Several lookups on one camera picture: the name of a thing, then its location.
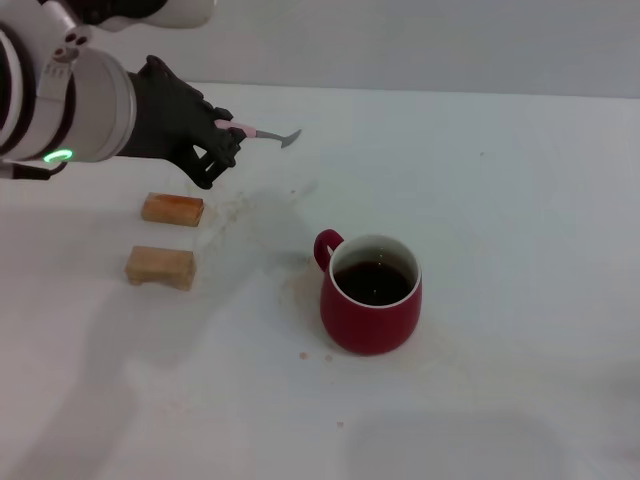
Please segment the dark liquid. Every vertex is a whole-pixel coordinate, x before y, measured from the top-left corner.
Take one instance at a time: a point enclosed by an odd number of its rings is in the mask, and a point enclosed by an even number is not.
[[[384,263],[362,262],[335,275],[340,290],[356,302],[382,306],[399,302],[412,284],[398,270]]]

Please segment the coffee stain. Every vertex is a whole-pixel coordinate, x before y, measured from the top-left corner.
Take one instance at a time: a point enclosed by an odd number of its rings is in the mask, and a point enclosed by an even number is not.
[[[289,200],[289,205],[295,205],[301,200],[305,199],[318,189],[319,182],[314,180],[298,190],[291,190],[292,198]]]
[[[332,352],[339,352],[339,348],[335,343],[332,343],[331,341],[327,340],[326,342],[324,342],[324,344],[327,346],[327,348],[329,350],[331,350]]]
[[[163,419],[170,420],[191,414],[193,407],[178,400],[171,400],[167,403],[156,405],[154,411]]]
[[[397,350],[386,355],[391,369],[415,375],[416,387],[431,392],[431,380],[444,369],[452,384],[459,388],[460,400],[478,404],[478,386],[468,355],[446,335],[442,326],[431,322],[423,307],[423,316],[413,335]]]
[[[216,202],[209,210],[211,214],[203,225],[204,231],[194,241],[194,250],[197,251],[199,262],[207,260],[211,255],[224,245],[227,231],[240,220],[256,209],[241,192],[233,200]]]
[[[316,267],[310,257],[305,266],[294,272],[280,285],[280,296],[289,300],[298,313],[309,321],[320,319],[320,289],[323,272]]]
[[[247,237],[251,243],[255,243],[257,246],[266,251],[271,251],[271,246],[265,242],[258,231],[256,225],[253,222],[249,222],[249,236]]]

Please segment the white table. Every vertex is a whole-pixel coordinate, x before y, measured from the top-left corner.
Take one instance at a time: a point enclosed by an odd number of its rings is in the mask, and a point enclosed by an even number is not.
[[[640,103],[197,86],[304,132],[209,192],[138,159],[0,184],[2,480],[640,477]],[[418,255],[401,349],[322,329],[328,227]],[[193,249],[193,291],[130,286],[134,245]]]

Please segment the wooden block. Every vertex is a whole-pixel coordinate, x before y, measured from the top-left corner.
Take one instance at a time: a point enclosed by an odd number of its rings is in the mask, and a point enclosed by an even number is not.
[[[201,198],[152,192],[142,207],[142,219],[147,222],[197,227],[203,210],[204,202]]]
[[[196,274],[193,252],[153,247],[133,247],[125,268],[129,283],[164,283],[179,290],[191,290]]]

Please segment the robotic hand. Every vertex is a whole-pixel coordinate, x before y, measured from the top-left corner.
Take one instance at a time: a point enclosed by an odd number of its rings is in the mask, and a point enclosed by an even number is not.
[[[0,178],[48,180],[66,164],[47,170],[15,162],[99,162],[122,155],[166,159],[210,189],[235,166],[245,134],[216,127],[216,120],[233,118],[227,110],[214,108],[157,57],[128,73],[89,48],[89,24],[114,29],[147,18],[192,26],[193,18],[203,18],[194,9],[210,11],[211,0],[2,1],[0,158],[11,163],[0,160]],[[163,15],[171,9],[173,23]],[[206,154],[200,158],[195,146]]]

